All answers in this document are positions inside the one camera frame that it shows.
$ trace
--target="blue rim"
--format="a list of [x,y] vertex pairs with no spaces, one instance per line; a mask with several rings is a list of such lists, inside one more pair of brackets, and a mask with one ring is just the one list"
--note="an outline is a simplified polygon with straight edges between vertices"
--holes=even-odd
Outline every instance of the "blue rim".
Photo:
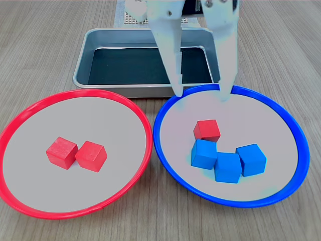
[[241,208],[253,208],[253,207],[263,207],[267,205],[271,205],[274,203],[277,203],[279,201],[282,201],[283,199],[287,198],[291,194],[293,194],[303,183],[304,179],[307,176],[307,172],[309,169],[309,163],[310,163],[310,153],[309,153],[309,146],[306,140],[306,137],[299,126],[299,124],[295,121],[295,119],[279,104],[274,102],[273,100],[269,99],[268,97],[259,94],[255,91],[240,87],[240,86],[233,86],[232,88],[232,94],[238,94],[247,96],[253,99],[256,99],[267,106],[269,106],[271,109],[273,109],[276,113],[279,114],[279,116],[285,121],[285,123],[288,125],[290,130],[292,131],[292,134],[294,136],[296,146],[297,146],[297,154],[298,154],[298,162],[296,171],[294,173],[294,176],[289,181],[289,183],[279,192],[263,198],[259,200],[254,201],[231,201],[231,200],[225,200],[217,197],[213,197],[211,195],[208,195],[204,192],[201,192],[200,190],[194,188],[190,184],[188,184],[183,178],[181,178],[170,166],[168,161],[166,160],[164,153],[162,151],[161,142],[159,138],[159,132],[161,129],[162,121],[168,112],[168,110],[181,98],[184,98],[190,94],[194,94],[197,92],[202,91],[208,91],[208,90],[219,90],[220,87],[218,84],[210,84],[210,85],[202,85],[193,87],[190,89],[187,89],[184,91],[184,94],[182,97],[172,97],[170,98],[165,105],[160,109],[155,123],[153,127],[153,137],[154,137],[154,145],[156,152],[158,154],[158,157],[164,167],[167,169],[167,171],[185,188],[190,190],[191,192],[194,192],[196,195],[207,199],[209,201],[225,205],[225,206],[232,206],[232,207],[241,207]]

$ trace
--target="red rim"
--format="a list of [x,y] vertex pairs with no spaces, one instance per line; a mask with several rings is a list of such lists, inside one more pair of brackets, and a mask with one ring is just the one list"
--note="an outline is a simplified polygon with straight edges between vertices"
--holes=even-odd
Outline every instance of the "red rim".
[[[16,130],[28,118],[30,118],[31,116],[33,116],[34,114],[36,114],[37,112],[43,110],[48,106],[51,106],[53,104],[56,104],[64,100],[79,98],[79,97],[100,97],[100,98],[114,100],[130,108],[139,117],[146,132],[146,151],[145,151],[142,164],[139,167],[136,174],[130,180],[130,182],[128,182],[120,191],[118,191],[116,194],[114,194],[112,197],[108,198],[107,200],[101,203],[98,203],[94,206],[91,206],[89,208],[73,211],[73,212],[54,213],[54,212],[39,211],[34,208],[28,207],[23,203],[21,203],[12,195],[12,193],[8,189],[7,184],[5,182],[4,172],[3,172],[3,161],[4,161],[4,155],[5,155],[7,145],[11,137],[13,136],[13,134],[16,132]],[[4,131],[0,135],[0,196],[8,205],[10,205],[15,210],[36,218],[67,219],[67,218],[80,217],[83,215],[93,213],[95,211],[103,209],[107,205],[119,199],[139,180],[139,178],[144,173],[149,163],[151,152],[152,152],[152,143],[153,141],[152,141],[151,125],[146,115],[144,114],[144,112],[134,102],[132,102],[131,100],[119,94],[112,93],[105,90],[82,90],[81,89],[81,90],[72,90],[72,91],[52,95],[48,98],[45,98],[31,105],[29,108],[25,109],[13,121],[11,121],[11,123],[4,129]]]

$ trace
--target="blue cube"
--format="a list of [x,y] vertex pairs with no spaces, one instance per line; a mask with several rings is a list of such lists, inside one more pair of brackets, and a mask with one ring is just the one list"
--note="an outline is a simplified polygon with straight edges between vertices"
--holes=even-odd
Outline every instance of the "blue cube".
[[218,152],[214,169],[217,182],[238,183],[242,173],[239,155]]
[[240,156],[242,175],[244,177],[260,174],[265,171],[266,157],[257,144],[238,147],[235,153]]
[[216,143],[206,140],[196,139],[192,148],[193,167],[211,170],[217,160]]

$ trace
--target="robotic arm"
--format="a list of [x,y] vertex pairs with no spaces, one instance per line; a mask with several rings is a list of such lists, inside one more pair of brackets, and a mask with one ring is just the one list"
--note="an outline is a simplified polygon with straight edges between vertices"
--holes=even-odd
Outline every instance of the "robotic arm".
[[167,76],[178,97],[183,95],[182,16],[204,16],[214,37],[221,77],[220,98],[222,101],[229,98],[237,74],[238,0],[126,0],[126,11],[138,21],[148,19]]

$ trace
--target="white object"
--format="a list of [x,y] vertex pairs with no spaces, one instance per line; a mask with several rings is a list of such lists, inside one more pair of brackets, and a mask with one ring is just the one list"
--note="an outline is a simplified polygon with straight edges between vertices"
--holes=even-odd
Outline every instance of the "white object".
[[[78,148],[85,141],[103,145],[108,157],[100,171],[77,162],[69,170],[52,164],[46,149],[59,136]],[[27,119],[8,143],[3,173],[8,189],[23,204],[46,212],[79,211],[121,190],[140,168],[145,151],[146,132],[134,111],[114,100],[79,97]]]
[[[297,146],[291,129],[278,113],[254,98],[231,94],[229,101],[221,102],[218,94],[216,90],[197,92],[180,99],[167,111],[159,132],[164,157],[184,181],[213,197],[253,201],[277,193],[297,168]],[[216,182],[214,169],[191,166],[193,130],[202,119],[217,121],[221,133],[217,141],[219,152],[235,153],[237,147],[257,143],[267,158],[265,172],[241,176],[239,183],[231,184]]]
[[[140,2],[127,0],[131,4]],[[163,65],[176,96],[183,94],[182,87],[182,54],[181,18],[184,0],[147,1],[147,19],[150,29],[162,57]],[[239,3],[233,11],[232,0],[201,0],[203,14],[207,27],[213,32],[216,53],[221,79],[220,98],[225,101],[229,98],[237,74],[237,24],[239,18]],[[127,8],[127,12],[137,15],[134,8]]]
[[125,11],[137,21],[143,22],[147,19],[146,1],[126,0]]

